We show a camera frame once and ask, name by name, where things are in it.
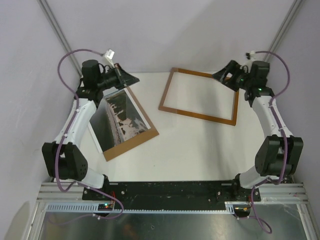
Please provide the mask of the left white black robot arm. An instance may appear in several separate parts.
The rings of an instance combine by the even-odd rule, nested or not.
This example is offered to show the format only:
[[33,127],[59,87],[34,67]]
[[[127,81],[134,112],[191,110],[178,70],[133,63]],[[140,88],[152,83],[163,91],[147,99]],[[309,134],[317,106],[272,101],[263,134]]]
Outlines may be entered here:
[[111,188],[104,184],[106,178],[103,174],[88,166],[80,143],[104,96],[103,92],[111,88],[120,91],[140,80],[123,70],[118,63],[110,67],[95,59],[84,61],[81,72],[80,85],[67,121],[53,142],[43,144],[42,154],[50,177],[80,182],[93,188],[93,194],[98,199],[105,200],[110,196]]

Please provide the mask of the wooden picture frame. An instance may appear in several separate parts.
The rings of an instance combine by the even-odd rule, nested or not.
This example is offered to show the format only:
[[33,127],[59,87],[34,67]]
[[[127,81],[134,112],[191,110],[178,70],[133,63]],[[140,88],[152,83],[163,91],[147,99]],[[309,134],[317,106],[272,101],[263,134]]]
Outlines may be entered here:
[[235,126],[239,92],[212,78],[212,73],[173,67],[162,94],[160,111]]

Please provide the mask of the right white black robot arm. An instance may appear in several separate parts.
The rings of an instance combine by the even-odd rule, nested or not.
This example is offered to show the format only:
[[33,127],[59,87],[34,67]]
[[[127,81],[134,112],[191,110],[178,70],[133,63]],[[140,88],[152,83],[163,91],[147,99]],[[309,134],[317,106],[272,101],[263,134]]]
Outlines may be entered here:
[[265,183],[280,184],[297,169],[304,146],[301,137],[295,137],[286,127],[276,104],[273,90],[267,86],[270,64],[261,60],[248,60],[240,65],[231,60],[213,79],[237,92],[245,91],[244,99],[253,109],[261,124],[264,141],[254,165],[239,173],[226,190],[218,190],[219,201],[246,201],[255,198],[255,190]]

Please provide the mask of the landscape photo print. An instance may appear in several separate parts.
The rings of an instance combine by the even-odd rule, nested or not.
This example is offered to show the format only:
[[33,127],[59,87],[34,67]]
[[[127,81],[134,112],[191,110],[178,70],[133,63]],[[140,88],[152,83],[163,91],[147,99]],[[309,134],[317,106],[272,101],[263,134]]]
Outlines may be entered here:
[[89,121],[89,130],[107,161],[159,134],[130,88],[102,98]]

